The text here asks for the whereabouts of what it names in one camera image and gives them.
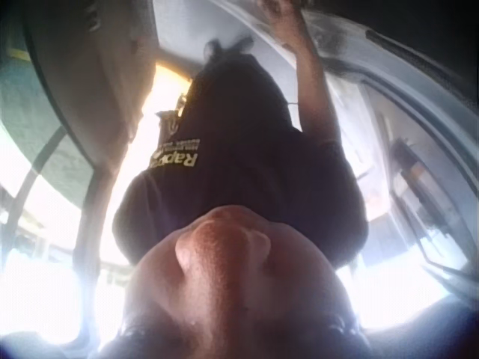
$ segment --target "sleeve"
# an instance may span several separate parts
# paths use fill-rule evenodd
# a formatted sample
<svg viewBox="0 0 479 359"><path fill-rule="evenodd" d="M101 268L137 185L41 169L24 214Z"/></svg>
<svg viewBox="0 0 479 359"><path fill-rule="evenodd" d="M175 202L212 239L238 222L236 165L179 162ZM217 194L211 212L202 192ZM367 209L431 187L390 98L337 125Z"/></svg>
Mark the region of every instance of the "sleeve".
<svg viewBox="0 0 479 359"><path fill-rule="evenodd" d="M341 144L308 143L302 150L307 153L296 176L295 221L300 232L339 268L353 260L366 242L364 201Z"/></svg>
<svg viewBox="0 0 479 359"><path fill-rule="evenodd" d="M144 174L139 174L126 190L113 219L115 241L133 265L158 243L149 190Z"/></svg>

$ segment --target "nose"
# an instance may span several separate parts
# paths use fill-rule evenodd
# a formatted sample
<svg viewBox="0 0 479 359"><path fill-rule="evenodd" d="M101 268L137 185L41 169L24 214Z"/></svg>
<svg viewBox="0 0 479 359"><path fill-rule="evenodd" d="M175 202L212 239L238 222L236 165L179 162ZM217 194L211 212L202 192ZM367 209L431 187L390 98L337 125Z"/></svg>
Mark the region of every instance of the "nose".
<svg viewBox="0 0 479 359"><path fill-rule="evenodd" d="M207 218L184 233L175 246L178 263L187 277L238 277L252 274L266 261L269 237L231 218Z"/></svg>
<svg viewBox="0 0 479 359"><path fill-rule="evenodd" d="M223 218L206 219L178 238L175 253L184 273L179 305L206 346L219 340L236 347L248 323L245 309L258 307L270 248L265 234Z"/></svg>

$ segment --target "cheek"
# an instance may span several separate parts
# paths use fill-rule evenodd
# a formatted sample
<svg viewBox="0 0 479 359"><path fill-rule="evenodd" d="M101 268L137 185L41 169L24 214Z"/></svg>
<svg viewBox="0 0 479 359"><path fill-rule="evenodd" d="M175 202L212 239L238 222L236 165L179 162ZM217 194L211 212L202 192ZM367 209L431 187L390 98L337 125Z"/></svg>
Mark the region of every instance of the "cheek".
<svg viewBox="0 0 479 359"><path fill-rule="evenodd" d="M183 272L174 253L180 233L161 241L141 260L126 289L124 321L131 325L138 317L173 319L177 313L178 285Z"/></svg>
<svg viewBox="0 0 479 359"><path fill-rule="evenodd" d="M270 306L277 315L312 316L348 313L347 294L324 255L301 233L275 224L269 234L272 249L265 265L270 278Z"/></svg>

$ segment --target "metal pole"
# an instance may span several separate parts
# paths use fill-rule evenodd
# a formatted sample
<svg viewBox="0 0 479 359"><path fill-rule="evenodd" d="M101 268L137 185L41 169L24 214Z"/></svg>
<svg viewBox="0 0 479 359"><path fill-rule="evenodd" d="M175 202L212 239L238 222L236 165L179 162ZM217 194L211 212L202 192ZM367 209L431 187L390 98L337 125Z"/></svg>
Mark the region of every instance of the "metal pole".
<svg viewBox="0 0 479 359"><path fill-rule="evenodd" d="M53 136L48 140L45 146L43 146L40 153L38 153L37 158L31 164L31 169L23 180L22 187L20 187L18 194L13 199L8 214L7 223L2 228L1 232L1 271L4 270L8 254L15 244L15 233L18 227L18 221L22 216L23 206L25 205L28 194L30 193L30 190L33 187L38 175L43 170L43 167L55 152L66 134L67 132L63 126L58 127Z"/></svg>

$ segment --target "raised arm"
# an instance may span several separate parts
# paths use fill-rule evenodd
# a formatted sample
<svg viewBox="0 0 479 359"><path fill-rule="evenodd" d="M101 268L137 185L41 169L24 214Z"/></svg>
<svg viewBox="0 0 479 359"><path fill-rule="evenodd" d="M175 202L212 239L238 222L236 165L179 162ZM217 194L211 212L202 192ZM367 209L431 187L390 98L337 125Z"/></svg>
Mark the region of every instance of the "raised arm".
<svg viewBox="0 0 479 359"><path fill-rule="evenodd" d="M295 0L259 0L276 37L296 55L299 121L318 144L341 141L320 57Z"/></svg>

